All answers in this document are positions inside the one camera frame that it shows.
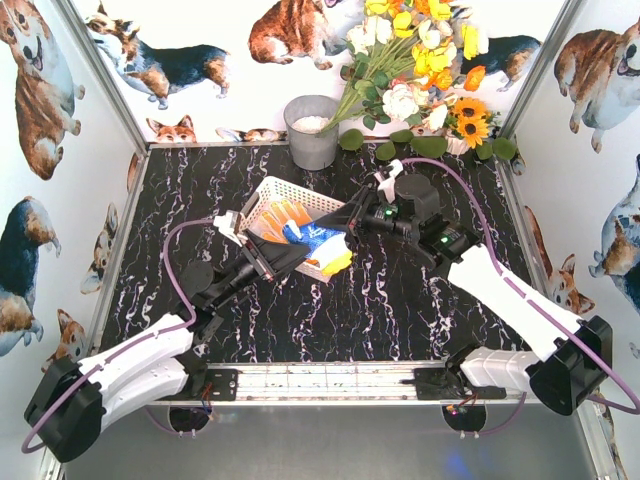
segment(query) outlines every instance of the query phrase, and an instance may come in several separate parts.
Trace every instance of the marble surface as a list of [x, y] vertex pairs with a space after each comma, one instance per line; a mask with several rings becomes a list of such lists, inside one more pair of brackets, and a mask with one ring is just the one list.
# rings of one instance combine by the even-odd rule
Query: marble surface
[[[240, 210], [267, 175], [346, 201], [377, 168], [374, 149], [367, 144], [359, 154], [341, 152], [333, 166], [317, 173], [295, 167], [286, 145], [154, 149], [101, 350], [148, 327], [177, 302], [161, 258], [162, 242], [175, 225]], [[530, 283], [495, 169], [457, 157], [445, 161], [480, 201], [500, 260]], [[433, 166], [415, 170], [436, 186], [445, 215], [481, 231], [455, 181]], [[238, 249], [213, 228], [190, 227], [170, 253], [179, 274], [193, 259], [220, 268]], [[409, 249], [380, 236], [358, 247], [351, 268], [329, 284], [294, 272], [277, 285], [256, 284], [248, 300], [220, 313], [225, 322], [215, 338], [197, 348], [215, 363], [427, 360], [470, 342], [526, 348], [487, 307], [447, 281], [430, 278]]]

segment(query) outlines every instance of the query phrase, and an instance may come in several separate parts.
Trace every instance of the white content in bucket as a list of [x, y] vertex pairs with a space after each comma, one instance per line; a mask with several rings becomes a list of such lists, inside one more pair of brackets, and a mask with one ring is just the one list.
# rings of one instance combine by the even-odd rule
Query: white content in bucket
[[327, 117], [302, 117], [296, 120], [293, 125], [294, 130], [302, 133], [318, 133], [329, 123]]

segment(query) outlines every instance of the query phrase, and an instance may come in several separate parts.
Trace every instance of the flower bouquet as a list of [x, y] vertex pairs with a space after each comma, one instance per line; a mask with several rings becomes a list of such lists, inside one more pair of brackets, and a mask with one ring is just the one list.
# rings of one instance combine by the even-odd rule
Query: flower bouquet
[[[473, 148], [482, 160], [494, 153], [510, 155], [510, 160], [515, 145], [506, 139], [487, 141], [497, 114], [480, 100], [450, 92], [451, 87], [476, 91], [486, 73], [478, 65], [461, 74], [463, 58], [487, 53], [489, 46], [471, 9], [448, 0], [366, 0], [365, 9], [365, 21], [347, 34], [353, 62], [340, 71], [347, 83], [325, 130], [354, 117], [363, 117], [371, 130], [378, 123], [404, 121], [412, 130], [429, 130], [434, 136], [396, 132], [379, 147], [378, 158], [392, 158], [393, 142], [404, 141], [430, 157]], [[349, 131], [340, 143], [354, 150], [361, 139], [360, 132]]]

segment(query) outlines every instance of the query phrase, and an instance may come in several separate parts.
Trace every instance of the perforated plastic basket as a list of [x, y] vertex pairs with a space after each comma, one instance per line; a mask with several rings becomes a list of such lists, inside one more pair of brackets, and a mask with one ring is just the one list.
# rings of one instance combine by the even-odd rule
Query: perforated plastic basket
[[[344, 205], [343, 202], [312, 192], [293, 183], [285, 182], [279, 178], [265, 177], [240, 212], [243, 215], [240, 229], [242, 231], [251, 230], [257, 235], [262, 235], [262, 231], [258, 227], [259, 215], [267, 210], [272, 202], [284, 198], [292, 202], [300, 202], [307, 209], [309, 216], [313, 220], [334, 212]], [[323, 275], [318, 267], [307, 262], [302, 263], [296, 270], [322, 282], [328, 282], [331, 278], [331, 276]]]

